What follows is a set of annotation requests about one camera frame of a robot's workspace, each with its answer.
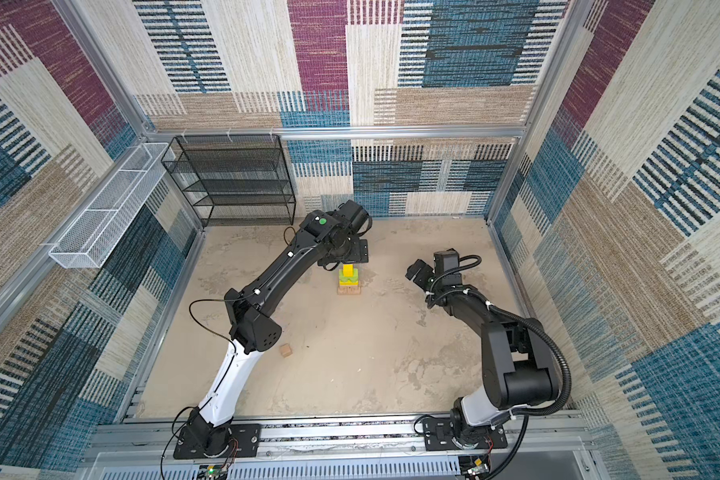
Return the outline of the green rectangular block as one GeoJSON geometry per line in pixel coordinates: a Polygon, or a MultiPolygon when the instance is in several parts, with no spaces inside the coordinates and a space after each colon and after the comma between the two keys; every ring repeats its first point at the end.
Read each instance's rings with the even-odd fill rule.
{"type": "Polygon", "coordinates": [[[359,284],[359,272],[354,270],[351,275],[345,275],[343,272],[339,273],[339,284],[342,286],[353,286],[359,284]]]}

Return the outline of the natural wood block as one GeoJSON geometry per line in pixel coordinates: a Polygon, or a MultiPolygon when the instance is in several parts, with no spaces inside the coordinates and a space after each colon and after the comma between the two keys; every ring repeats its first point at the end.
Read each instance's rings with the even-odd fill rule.
{"type": "Polygon", "coordinates": [[[360,295],[362,288],[359,285],[340,285],[337,288],[338,295],[360,295]]]}

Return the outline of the small natural wood cube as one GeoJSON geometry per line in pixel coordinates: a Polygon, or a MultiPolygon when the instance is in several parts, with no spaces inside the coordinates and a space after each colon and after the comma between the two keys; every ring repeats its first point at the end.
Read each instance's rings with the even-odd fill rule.
{"type": "Polygon", "coordinates": [[[289,344],[281,345],[279,351],[283,358],[287,358],[293,354],[293,350],[289,344]]]}

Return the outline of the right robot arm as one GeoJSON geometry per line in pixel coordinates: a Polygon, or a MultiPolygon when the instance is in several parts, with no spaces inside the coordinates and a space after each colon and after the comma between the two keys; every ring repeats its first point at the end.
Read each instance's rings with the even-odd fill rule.
{"type": "Polygon", "coordinates": [[[434,264],[416,260],[406,278],[425,293],[429,309],[442,308],[462,321],[481,340],[481,386],[458,398],[446,425],[458,448],[476,448],[493,438],[515,416],[530,419],[561,410],[572,390],[572,374],[560,347],[535,318],[524,318],[496,306],[462,273],[478,266],[478,255],[460,256],[454,249],[434,254],[434,264]]]}

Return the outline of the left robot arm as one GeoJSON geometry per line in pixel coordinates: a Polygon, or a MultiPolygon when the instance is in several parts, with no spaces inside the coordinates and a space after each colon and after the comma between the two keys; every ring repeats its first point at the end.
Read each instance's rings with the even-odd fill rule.
{"type": "Polygon", "coordinates": [[[219,300],[231,325],[224,337],[227,352],[209,392],[176,433],[175,459],[218,458],[240,444],[231,430],[239,397],[259,358],[282,335],[271,315],[313,265],[331,270],[365,263],[368,246],[363,236],[372,225],[369,213],[352,200],[328,212],[315,210],[261,275],[240,291],[229,289],[219,300]]]}

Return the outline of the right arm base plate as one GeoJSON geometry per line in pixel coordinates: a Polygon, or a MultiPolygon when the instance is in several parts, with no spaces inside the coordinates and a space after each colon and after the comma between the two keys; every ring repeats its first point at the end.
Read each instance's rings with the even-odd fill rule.
{"type": "Polygon", "coordinates": [[[508,447],[504,433],[489,426],[463,426],[451,418],[421,415],[413,430],[424,438],[426,451],[489,450],[508,447]]]}

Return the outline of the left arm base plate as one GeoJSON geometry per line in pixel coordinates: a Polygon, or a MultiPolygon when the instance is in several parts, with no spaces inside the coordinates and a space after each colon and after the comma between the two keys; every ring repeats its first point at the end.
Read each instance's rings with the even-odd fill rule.
{"type": "Polygon", "coordinates": [[[172,457],[175,460],[252,458],[258,452],[260,430],[260,424],[183,426],[172,457]]]}

